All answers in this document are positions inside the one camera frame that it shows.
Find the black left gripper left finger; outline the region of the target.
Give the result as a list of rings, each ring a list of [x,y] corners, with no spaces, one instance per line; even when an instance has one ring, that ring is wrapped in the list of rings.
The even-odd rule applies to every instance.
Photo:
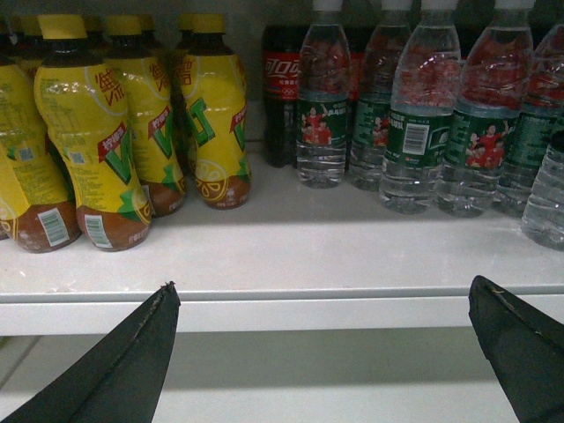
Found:
[[[5,422],[151,422],[181,305],[162,286]]]

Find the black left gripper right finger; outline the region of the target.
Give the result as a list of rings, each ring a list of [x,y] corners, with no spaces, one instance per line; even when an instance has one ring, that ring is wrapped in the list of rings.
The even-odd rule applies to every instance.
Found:
[[[477,276],[469,317],[517,419],[563,421],[563,324]]]

